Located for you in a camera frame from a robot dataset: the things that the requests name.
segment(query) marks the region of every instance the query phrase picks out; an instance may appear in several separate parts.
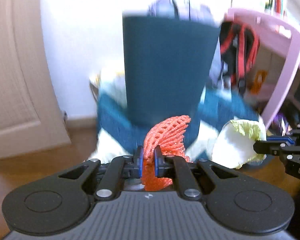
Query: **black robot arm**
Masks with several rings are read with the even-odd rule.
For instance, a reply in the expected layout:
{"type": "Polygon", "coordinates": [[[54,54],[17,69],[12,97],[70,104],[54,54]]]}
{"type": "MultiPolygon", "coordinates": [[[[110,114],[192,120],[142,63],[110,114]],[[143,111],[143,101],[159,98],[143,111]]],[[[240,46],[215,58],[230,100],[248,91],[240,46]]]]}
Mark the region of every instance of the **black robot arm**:
{"type": "Polygon", "coordinates": [[[155,176],[171,178],[173,188],[125,190],[126,179],[142,176],[142,163],[138,147],[134,156],[108,164],[92,159],[13,190],[2,203],[12,230],[5,240],[140,239],[144,230],[146,239],[293,239],[284,230],[294,202],[282,189],[209,160],[162,155],[156,147],[155,176]]]}
{"type": "Polygon", "coordinates": [[[285,172],[300,179],[300,125],[287,136],[269,136],[266,141],[255,142],[256,153],[278,156],[285,172]]]}

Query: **red strap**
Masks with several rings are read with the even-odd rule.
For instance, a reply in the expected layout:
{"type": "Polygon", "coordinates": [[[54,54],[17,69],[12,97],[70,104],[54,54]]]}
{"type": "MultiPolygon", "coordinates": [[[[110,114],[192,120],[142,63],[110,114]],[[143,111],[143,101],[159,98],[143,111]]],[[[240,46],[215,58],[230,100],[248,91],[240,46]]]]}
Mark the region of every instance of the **red strap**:
{"type": "MultiPolygon", "coordinates": [[[[241,78],[241,77],[245,76],[245,73],[248,72],[251,69],[252,65],[255,63],[258,49],[259,49],[259,37],[255,33],[255,31],[252,28],[250,28],[249,25],[244,24],[238,20],[234,20],[233,24],[239,24],[241,26],[240,32],[238,33],[238,59],[237,59],[237,62],[238,62],[238,73],[237,74],[241,78]],[[251,46],[251,50],[248,54],[247,62],[246,62],[246,64],[244,64],[245,30],[246,29],[249,29],[252,32],[253,43],[251,46]]],[[[233,42],[234,38],[236,37],[236,33],[233,30],[233,24],[231,25],[231,28],[230,28],[227,38],[220,45],[220,53],[221,54],[225,53],[229,49],[231,43],[233,42]]],[[[236,75],[233,75],[231,77],[231,83],[235,83],[235,82],[236,82],[236,75]]]]}
{"type": "Polygon", "coordinates": [[[244,31],[246,29],[246,25],[243,24],[241,26],[241,30],[238,35],[238,76],[244,77],[245,74],[245,66],[244,66],[244,47],[245,47],[245,40],[244,40],[244,31]]]}
{"type": "Polygon", "coordinates": [[[235,37],[235,34],[234,34],[234,32],[232,30],[232,26],[231,26],[228,36],[223,41],[223,43],[220,45],[220,53],[221,54],[224,54],[227,51],[227,49],[229,49],[230,44],[232,43],[234,37],[235,37]]]}

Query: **door panel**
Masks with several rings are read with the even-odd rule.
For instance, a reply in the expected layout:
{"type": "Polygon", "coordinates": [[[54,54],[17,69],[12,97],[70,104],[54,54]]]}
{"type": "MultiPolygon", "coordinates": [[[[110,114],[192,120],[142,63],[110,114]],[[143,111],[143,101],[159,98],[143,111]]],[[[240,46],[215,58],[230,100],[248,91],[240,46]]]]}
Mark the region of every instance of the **door panel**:
{"type": "Polygon", "coordinates": [[[45,58],[40,0],[0,0],[0,158],[69,142],[45,58]]]}

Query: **baseboard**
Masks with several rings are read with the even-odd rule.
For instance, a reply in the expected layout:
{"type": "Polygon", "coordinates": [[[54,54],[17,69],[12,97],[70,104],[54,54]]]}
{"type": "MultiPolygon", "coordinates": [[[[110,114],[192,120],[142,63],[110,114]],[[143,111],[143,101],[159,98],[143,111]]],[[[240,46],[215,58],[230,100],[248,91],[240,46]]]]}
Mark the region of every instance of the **baseboard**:
{"type": "Polygon", "coordinates": [[[83,129],[83,128],[95,128],[97,116],[80,116],[80,117],[68,117],[66,119],[67,129],[83,129]]]}

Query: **wooden floor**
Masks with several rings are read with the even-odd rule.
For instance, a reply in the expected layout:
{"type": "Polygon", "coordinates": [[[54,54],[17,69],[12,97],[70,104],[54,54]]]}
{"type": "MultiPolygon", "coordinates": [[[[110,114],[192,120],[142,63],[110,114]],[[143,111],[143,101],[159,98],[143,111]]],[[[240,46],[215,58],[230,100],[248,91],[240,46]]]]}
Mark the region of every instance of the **wooden floor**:
{"type": "MultiPolygon", "coordinates": [[[[1,213],[1,203],[7,193],[18,186],[81,163],[96,147],[95,129],[70,131],[70,137],[70,146],[0,160],[0,239],[9,231],[1,213]]],[[[285,174],[277,158],[262,169],[244,173],[276,185],[291,195],[300,189],[300,180],[285,174]]]]}

